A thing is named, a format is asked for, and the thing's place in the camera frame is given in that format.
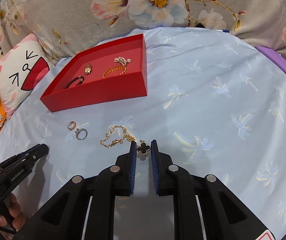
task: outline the yellow flower center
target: yellow flower center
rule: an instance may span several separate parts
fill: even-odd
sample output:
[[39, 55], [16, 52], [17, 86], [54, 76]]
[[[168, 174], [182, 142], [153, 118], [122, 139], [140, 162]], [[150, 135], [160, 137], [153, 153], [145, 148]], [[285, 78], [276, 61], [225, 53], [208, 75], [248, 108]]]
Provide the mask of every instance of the yellow flower center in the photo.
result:
[[167, 0], [149, 0], [150, 3], [158, 8], [163, 8], [167, 5]]
[[2, 10], [2, 11], [0, 11], [0, 18], [3, 19], [4, 17], [5, 17], [5, 11]]

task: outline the blue bed sheet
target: blue bed sheet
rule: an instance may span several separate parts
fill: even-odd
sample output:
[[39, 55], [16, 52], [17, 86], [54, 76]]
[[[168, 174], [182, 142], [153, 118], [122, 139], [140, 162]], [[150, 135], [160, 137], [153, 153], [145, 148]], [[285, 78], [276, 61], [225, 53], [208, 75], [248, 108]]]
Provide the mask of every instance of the blue bed sheet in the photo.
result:
[[[72, 176], [113, 165], [130, 143], [99, 141], [113, 125], [160, 151], [191, 174], [215, 174], [276, 239], [286, 233], [286, 75], [232, 36], [198, 28], [134, 30], [147, 45], [148, 96], [50, 113], [41, 94], [67, 64], [39, 82], [0, 133], [0, 162], [46, 143], [50, 153], [15, 190], [32, 215]], [[66, 125], [88, 130], [79, 141]], [[113, 138], [119, 138], [117, 131]], [[150, 157], [138, 155], [131, 198], [117, 198], [114, 239], [174, 239], [171, 197], [155, 195]]]

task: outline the silver screw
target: silver screw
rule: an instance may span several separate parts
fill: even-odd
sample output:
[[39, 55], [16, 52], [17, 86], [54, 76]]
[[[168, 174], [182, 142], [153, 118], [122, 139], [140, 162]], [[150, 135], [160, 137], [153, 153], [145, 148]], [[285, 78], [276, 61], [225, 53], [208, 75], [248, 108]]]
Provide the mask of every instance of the silver screw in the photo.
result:
[[121, 168], [117, 165], [113, 165], [112, 167], [110, 167], [111, 172], [118, 172], [118, 171], [120, 171], [120, 169]]
[[215, 182], [216, 181], [216, 177], [214, 175], [208, 175], [206, 177], [206, 179], [209, 181], [209, 182]]
[[176, 165], [169, 165], [168, 166], [168, 169], [170, 170], [170, 171], [178, 171], [178, 167], [176, 166]]
[[74, 183], [80, 183], [82, 181], [82, 177], [81, 176], [74, 176], [72, 181]]

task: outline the triangular cutout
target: triangular cutout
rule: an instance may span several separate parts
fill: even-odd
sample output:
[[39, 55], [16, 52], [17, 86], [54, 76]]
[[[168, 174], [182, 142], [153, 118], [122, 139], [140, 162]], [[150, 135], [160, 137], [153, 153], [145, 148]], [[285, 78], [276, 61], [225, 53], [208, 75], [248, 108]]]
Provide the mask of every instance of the triangular cutout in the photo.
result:
[[66, 192], [43, 216], [42, 220], [54, 226], [60, 224], [65, 206], [70, 197], [70, 193]]
[[246, 219], [246, 215], [233, 203], [232, 200], [222, 191], [219, 192], [228, 223], [230, 225]]

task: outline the jewelry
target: jewelry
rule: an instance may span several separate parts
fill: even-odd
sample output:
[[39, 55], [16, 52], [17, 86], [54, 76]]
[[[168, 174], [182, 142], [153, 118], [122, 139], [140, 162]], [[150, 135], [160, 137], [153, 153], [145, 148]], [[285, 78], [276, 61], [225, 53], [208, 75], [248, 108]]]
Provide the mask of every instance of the jewelry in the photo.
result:
[[65, 86], [65, 89], [67, 89], [70, 85], [72, 85], [72, 83], [73, 83], [74, 81], [78, 80], [79, 78], [80, 78], [81, 80], [80, 80], [76, 85], [78, 86], [78, 85], [82, 84], [83, 81], [84, 81], [84, 76], [78, 76], [78, 77], [73, 78], [69, 83], [67, 83], [67, 85]]
[[[109, 144], [109, 145], [104, 144], [104, 142], [110, 138], [109, 134], [113, 133], [115, 128], [122, 128], [122, 129], [123, 129], [123, 137], [122, 137], [121, 139], [118, 139], [118, 140], [113, 140], [112, 143]], [[100, 144], [103, 145], [104, 147], [108, 148], [108, 149], [111, 149], [112, 146], [114, 146], [114, 145], [117, 144], [117, 143], [122, 144], [124, 139], [128, 140], [129, 142], [135, 141], [135, 138], [134, 138], [133, 136], [130, 136], [129, 134], [126, 134], [126, 132], [127, 132], [127, 130], [126, 130], [125, 127], [123, 127], [123, 126], [121, 126], [121, 125], [114, 125], [114, 126], [105, 134], [105, 138], [104, 138], [103, 140], [100, 140]]]
[[70, 123], [66, 126], [70, 131], [72, 131], [76, 127], [76, 122], [70, 121]]
[[88, 63], [86, 65], [86, 69], [84, 70], [84, 72], [85, 72], [86, 75], [88, 75], [88, 74], [91, 73], [91, 71], [92, 71], [92, 65], [90, 63]]
[[120, 74], [125, 74], [127, 73], [127, 69], [125, 66], [115, 66], [115, 67], [112, 67], [112, 68], [109, 68], [108, 70], [106, 70], [104, 73], [103, 73], [103, 78], [106, 78], [106, 76], [109, 74], [109, 73], [112, 73], [113, 71], [115, 70], [119, 70], [119, 69], [122, 69], [123, 72]]
[[[82, 132], [82, 131], [85, 131], [85, 136], [83, 138], [79, 138], [79, 133]], [[84, 140], [86, 137], [87, 137], [87, 131], [86, 129], [82, 128], [82, 129], [75, 129], [75, 136], [76, 136], [76, 139], [78, 140]]]
[[150, 146], [149, 146], [149, 145], [146, 145], [145, 141], [143, 141], [143, 140], [140, 140], [140, 143], [141, 143], [141, 145], [140, 145], [140, 146], [137, 146], [136, 150], [137, 150], [139, 153], [141, 153], [141, 154], [143, 154], [143, 155], [146, 155], [147, 152], [150, 151]]
[[115, 59], [114, 59], [114, 62], [115, 63], [119, 63], [119, 64], [121, 64], [122, 66], [126, 66], [126, 64], [127, 63], [131, 63], [132, 62], [132, 60], [129, 58], [129, 59], [125, 59], [125, 58], [123, 58], [123, 57], [116, 57]]

